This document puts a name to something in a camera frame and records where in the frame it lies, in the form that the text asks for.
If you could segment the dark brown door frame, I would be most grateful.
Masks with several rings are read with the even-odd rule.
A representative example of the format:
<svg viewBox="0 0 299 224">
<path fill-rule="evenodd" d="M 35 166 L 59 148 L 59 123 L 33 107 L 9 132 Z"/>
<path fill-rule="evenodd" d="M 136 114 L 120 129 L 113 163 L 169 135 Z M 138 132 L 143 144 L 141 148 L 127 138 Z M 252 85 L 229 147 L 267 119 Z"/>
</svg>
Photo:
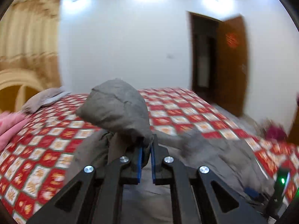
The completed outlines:
<svg viewBox="0 0 299 224">
<path fill-rule="evenodd" d="M 192 90 L 213 91 L 216 81 L 217 30 L 221 20 L 189 12 L 192 47 Z"/>
</svg>

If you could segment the pink folded blanket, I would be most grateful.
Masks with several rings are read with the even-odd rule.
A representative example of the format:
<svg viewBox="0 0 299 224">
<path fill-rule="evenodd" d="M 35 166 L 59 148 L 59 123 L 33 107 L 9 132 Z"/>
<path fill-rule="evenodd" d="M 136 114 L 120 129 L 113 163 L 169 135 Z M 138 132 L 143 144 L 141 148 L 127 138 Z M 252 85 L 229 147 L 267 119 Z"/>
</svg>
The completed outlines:
<svg viewBox="0 0 299 224">
<path fill-rule="evenodd" d="M 3 112 L 1 113 L 0 128 L 0 151 L 2 151 L 23 126 L 30 121 L 30 118 L 21 112 Z"/>
</svg>

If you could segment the grey quilted down jacket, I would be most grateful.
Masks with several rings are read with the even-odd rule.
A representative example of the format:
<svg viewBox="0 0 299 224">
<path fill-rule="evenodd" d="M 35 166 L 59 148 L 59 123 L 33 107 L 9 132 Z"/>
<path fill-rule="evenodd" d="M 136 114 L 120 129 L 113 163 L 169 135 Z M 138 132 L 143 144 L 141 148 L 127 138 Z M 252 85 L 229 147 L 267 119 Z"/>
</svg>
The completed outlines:
<svg viewBox="0 0 299 224">
<path fill-rule="evenodd" d="M 70 181 L 88 164 L 102 167 L 120 157 L 129 147 L 149 148 L 154 139 L 190 167 L 207 166 L 237 191 L 257 213 L 264 202 L 252 201 L 249 187 L 259 195 L 272 195 L 273 181 L 266 178 L 253 151 L 244 140 L 207 139 L 196 128 L 176 136 L 150 130 L 144 98 L 130 84 L 109 80 L 91 90 L 77 116 L 100 127 L 76 149 L 66 173 Z"/>
</svg>

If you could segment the red double happiness sticker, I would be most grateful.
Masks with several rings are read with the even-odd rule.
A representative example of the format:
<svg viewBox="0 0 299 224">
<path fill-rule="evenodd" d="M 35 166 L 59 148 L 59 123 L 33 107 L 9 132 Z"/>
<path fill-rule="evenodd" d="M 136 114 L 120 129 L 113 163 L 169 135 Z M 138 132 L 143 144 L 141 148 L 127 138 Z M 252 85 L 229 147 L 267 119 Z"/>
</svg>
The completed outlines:
<svg viewBox="0 0 299 224">
<path fill-rule="evenodd" d="M 230 48 L 236 48 L 239 45 L 237 35 L 234 32 L 226 33 L 226 43 Z"/>
</svg>

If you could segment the white wall switch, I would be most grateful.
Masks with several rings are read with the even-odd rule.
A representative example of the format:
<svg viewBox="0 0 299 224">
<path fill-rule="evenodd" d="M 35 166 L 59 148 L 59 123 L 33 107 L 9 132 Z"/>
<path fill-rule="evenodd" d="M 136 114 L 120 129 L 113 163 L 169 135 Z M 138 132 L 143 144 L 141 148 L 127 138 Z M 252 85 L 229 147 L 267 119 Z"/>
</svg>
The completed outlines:
<svg viewBox="0 0 299 224">
<path fill-rule="evenodd" d="M 166 58 L 168 58 L 168 59 L 173 59 L 173 55 L 172 55 L 172 54 L 167 54 L 167 55 L 166 55 Z"/>
</svg>

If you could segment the brown wooden door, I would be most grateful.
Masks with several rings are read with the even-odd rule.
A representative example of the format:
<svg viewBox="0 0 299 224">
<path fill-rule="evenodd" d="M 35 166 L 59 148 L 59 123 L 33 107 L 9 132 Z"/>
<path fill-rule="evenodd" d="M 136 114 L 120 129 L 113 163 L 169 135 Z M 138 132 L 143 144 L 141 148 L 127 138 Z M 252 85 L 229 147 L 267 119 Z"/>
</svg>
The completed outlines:
<svg viewBox="0 0 299 224">
<path fill-rule="evenodd" d="M 239 45 L 230 48 L 226 43 L 226 33 L 234 32 Z M 215 101 L 231 114 L 239 117 L 247 89 L 247 33 L 244 18 L 241 15 L 223 22 L 217 30 L 217 65 Z"/>
</svg>

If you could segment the grey striped pillow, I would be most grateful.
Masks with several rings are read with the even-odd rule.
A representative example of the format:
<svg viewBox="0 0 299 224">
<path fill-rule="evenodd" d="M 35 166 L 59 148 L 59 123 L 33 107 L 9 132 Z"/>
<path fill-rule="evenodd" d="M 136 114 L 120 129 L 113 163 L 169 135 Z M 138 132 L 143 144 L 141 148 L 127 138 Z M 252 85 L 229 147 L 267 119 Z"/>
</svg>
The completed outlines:
<svg viewBox="0 0 299 224">
<path fill-rule="evenodd" d="M 63 87 L 48 88 L 44 91 L 32 96 L 21 108 L 21 112 L 33 114 L 41 107 L 50 106 L 69 95 L 69 91 L 65 91 Z"/>
</svg>

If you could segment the red teddy bear bedspread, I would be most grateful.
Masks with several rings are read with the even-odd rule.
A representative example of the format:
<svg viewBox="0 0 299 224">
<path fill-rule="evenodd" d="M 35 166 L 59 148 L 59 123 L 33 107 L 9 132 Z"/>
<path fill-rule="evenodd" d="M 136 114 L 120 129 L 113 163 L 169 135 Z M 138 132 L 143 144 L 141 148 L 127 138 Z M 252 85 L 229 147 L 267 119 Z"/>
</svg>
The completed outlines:
<svg viewBox="0 0 299 224">
<path fill-rule="evenodd" d="M 279 167 L 289 168 L 284 202 L 291 202 L 298 189 L 298 146 L 251 135 L 191 90 L 159 88 L 140 93 L 152 129 L 175 136 L 196 127 L 206 139 L 243 139 L 267 177 L 275 179 Z M 26 223 L 61 189 L 76 147 L 97 131 L 75 115 L 86 97 L 69 95 L 41 108 L 1 152 L 1 201 L 17 223 Z"/>
</svg>

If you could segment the tan patterned curtain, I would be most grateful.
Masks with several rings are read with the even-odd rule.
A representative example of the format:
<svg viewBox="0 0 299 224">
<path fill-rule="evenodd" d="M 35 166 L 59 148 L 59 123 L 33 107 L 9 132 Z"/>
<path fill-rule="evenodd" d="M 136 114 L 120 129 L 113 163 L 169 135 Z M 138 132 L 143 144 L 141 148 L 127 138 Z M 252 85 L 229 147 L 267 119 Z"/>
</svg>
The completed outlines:
<svg viewBox="0 0 299 224">
<path fill-rule="evenodd" d="M 61 86 L 60 0 L 14 0 L 1 19 L 1 69 L 33 71 L 45 88 Z"/>
</svg>

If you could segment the cream wooden headboard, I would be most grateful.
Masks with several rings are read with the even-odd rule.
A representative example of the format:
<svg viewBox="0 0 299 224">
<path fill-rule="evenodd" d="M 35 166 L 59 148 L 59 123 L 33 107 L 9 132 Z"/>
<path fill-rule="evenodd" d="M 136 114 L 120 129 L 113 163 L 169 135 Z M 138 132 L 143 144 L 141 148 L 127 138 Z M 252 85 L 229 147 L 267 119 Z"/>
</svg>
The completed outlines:
<svg viewBox="0 0 299 224">
<path fill-rule="evenodd" d="M 34 71 L 1 70 L 1 113 L 20 111 L 27 100 L 45 89 Z"/>
</svg>

